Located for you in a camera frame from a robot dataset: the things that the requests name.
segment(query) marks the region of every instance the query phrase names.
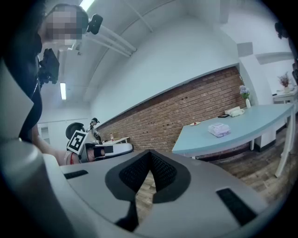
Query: brick wall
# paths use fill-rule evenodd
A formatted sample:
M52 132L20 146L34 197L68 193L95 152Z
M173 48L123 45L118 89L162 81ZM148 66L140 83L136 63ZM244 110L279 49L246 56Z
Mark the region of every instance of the brick wall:
M102 140L110 140L111 132L117 138L130 136L136 150L171 151L183 126L217 117L232 107L245 107L240 85L236 67L224 69L156 96L97 130Z

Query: potted plant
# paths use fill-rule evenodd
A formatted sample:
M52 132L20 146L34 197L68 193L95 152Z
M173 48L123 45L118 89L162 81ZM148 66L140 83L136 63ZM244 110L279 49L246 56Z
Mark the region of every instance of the potted plant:
M243 99L245 99L246 107L250 108L251 107L251 102L249 100L250 97L250 90L249 88L245 87L244 85L240 86L240 94Z
M279 82L282 86L284 86L284 93L289 93L290 88L289 88L289 77L288 77L288 72L286 72L284 75L278 77Z

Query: flower vase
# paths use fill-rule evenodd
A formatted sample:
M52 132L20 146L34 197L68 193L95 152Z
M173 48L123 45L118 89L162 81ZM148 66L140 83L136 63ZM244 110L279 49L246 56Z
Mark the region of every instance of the flower vase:
M289 92L290 92L290 88L289 88L289 86L284 87L284 93L289 93Z
M251 108L251 101L249 99L245 100L246 108Z

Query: light blue table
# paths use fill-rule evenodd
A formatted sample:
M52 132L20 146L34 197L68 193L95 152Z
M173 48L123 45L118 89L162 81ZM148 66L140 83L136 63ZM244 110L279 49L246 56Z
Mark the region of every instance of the light blue table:
M273 104L252 106L238 117L212 118L197 126L184 126L172 150L186 157L210 154L243 145L272 129L281 120L290 117L282 158L276 172L278 177L286 163L288 153L293 147L295 114L293 104ZM208 126L216 122L227 124L231 134L217 138L208 132Z

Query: fluorescent light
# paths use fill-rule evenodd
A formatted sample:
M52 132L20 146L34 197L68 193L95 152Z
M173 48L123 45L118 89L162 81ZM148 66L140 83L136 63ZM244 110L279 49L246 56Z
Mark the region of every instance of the fluorescent light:
M91 6L91 4L94 2L94 0L83 0L80 4L80 6L87 11L88 8Z
M60 83L60 91L62 100L66 100L66 85L65 83Z

